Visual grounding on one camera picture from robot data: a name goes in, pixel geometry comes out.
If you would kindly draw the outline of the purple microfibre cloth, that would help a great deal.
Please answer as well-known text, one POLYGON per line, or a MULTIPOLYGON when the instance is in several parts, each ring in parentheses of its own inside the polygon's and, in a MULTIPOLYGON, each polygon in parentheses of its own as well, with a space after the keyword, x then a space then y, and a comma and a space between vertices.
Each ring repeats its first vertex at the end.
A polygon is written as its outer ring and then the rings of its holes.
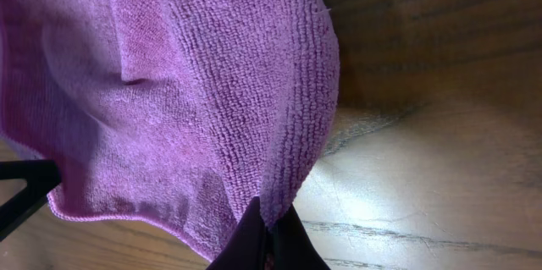
POLYGON ((139 220, 214 259, 319 158, 339 48, 323 0, 1 0, 1 136, 52 159, 69 221, 139 220))

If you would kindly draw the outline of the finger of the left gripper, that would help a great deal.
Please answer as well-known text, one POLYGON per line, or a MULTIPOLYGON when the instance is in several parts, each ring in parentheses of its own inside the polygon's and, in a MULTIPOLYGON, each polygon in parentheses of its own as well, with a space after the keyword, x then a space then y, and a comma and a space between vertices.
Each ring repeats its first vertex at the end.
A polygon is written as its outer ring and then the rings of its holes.
POLYGON ((1 240, 43 207, 47 194, 61 183, 53 160, 1 162, 1 180, 22 179, 25 188, 1 205, 1 240))

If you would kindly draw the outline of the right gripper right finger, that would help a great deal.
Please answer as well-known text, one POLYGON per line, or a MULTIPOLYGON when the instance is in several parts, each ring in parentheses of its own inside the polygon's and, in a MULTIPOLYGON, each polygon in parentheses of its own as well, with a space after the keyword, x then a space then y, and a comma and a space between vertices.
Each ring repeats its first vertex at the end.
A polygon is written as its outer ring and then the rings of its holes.
POLYGON ((312 245, 293 206, 270 229, 270 235, 273 269, 330 270, 312 245))

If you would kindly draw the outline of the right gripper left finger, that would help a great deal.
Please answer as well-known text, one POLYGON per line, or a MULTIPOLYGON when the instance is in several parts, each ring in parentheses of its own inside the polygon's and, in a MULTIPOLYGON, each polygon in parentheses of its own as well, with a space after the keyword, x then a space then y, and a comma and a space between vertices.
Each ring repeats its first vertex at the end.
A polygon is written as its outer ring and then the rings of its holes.
POLYGON ((228 244, 207 270, 263 270, 267 255, 267 234, 260 214, 260 200, 254 197, 228 244))

